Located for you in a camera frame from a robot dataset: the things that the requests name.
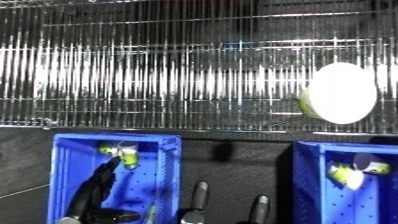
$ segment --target shiny metal surface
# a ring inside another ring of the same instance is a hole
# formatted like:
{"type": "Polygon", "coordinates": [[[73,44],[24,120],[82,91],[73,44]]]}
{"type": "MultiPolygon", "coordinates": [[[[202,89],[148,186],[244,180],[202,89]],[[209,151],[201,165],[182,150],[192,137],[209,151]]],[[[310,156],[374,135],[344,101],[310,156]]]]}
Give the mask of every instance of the shiny metal surface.
{"type": "Polygon", "coordinates": [[[0,125],[397,133],[393,0],[0,1],[0,125]],[[296,98],[336,61],[377,74],[365,120],[296,98]]]}

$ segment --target wire rack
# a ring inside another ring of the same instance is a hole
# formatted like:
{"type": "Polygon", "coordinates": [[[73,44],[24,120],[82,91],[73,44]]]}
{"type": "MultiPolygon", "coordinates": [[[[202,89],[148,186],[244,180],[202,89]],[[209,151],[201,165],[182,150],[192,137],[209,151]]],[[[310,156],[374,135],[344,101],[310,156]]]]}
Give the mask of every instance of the wire rack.
{"type": "Polygon", "coordinates": [[[397,133],[395,0],[3,0],[0,125],[397,133]],[[343,61],[376,73],[363,121],[305,117],[343,61]]]}

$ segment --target blue plastic bin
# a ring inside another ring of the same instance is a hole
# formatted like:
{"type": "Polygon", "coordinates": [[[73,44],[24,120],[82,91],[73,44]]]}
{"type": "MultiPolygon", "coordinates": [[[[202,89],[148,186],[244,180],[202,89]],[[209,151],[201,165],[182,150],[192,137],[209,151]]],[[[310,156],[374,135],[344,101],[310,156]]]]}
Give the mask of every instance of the blue plastic bin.
{"type": "Polygon", "coordinates": [[[132,141],[139,145],[139,166],[120,164],[104,207],[133,210],[142,223],[151,204],[158,224],[177,223],[181,140],[178,136],[139,134],[58,134],[54,138],[47,224],[65,215],[80,184],[111,157],[98,152],[100,141],[132,141]]]}
{"type": "Polygon", "coordinates": [[[297,142],[294,145],[294,216],[297,224],[398,224],[398,147],[297,142]],[[328,162],[350,164],[372,153],[392,165],[389,175],[365,174],[357,190],[328,178],[328,162]]]}

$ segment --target black surface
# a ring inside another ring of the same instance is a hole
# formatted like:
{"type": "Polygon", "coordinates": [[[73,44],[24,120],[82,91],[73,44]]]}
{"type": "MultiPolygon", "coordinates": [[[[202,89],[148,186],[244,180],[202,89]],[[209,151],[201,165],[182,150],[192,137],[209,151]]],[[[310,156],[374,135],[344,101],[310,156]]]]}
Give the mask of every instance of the black surface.
{"type": "MultiPolygon", "coordinates": [[[[4,197],[48,184],[53,134],[68,130],[0,129],[0,223],[45,223],[47,188],[4,197]]],[[[312,134],[172,133],[183,135],[181,214],[197,181],[207,181],[208,224],[248,220],[256,196],[271,201],[270,224],[292,221],[291,142],[368,142],[369,137],[312,134]]]]}

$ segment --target green object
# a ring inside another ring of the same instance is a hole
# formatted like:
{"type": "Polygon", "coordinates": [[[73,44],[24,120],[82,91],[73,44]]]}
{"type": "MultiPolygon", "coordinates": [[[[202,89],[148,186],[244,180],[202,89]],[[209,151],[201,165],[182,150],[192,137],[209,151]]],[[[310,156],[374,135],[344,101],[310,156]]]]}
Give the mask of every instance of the green object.
{"type": "Polygon", "coordinates": [[[330,162],[327,172],[330,178],[352,190],[358,189],[364,181],[364,174],[361,171],[342,163],[330,162]]]}
{"type": "Polygon", "coordinates": [[[148,209],[144,224],[154,224],[156,221],[156,206],[154,203],[148,209]]]}
{"type": "Polygon", "coordinates": [[[120,156],[126,169],[135,169],[139,163],[138,145],[135,142],[103,141],[98,147],[101,154],[116,157],[120,156]]]}
{"type": "Polygon", "coordinates": [[[298,105],[300,107],[301,112],[303,112],[303,114],[307,115],[308,117],[320,118],[319,115],[315,112],[315,110],[311,106],[308,90],[304,90],[301,92],[298,99],[298,105]]]}
{"type": "Polygon", "coordinates": [[[387,163],[379,163],[376,168],[373,169],[373,173],[387,175],[391,172],[391,166],[387,163]]]}
{"type": "Polygon", "coordinates": [[[117,147],[115,147],[115,144],[113,142],[107,142],[107,141],[101,142],[98,147],[98,151],[104,155],[112,157],[118,156],[118,149],[117,147]]]}
{"type": "Polygon", "coordinates": [[[138,151],[136,149],[121,149],[124,167],[135,169],[138,166],[138,151]]]}

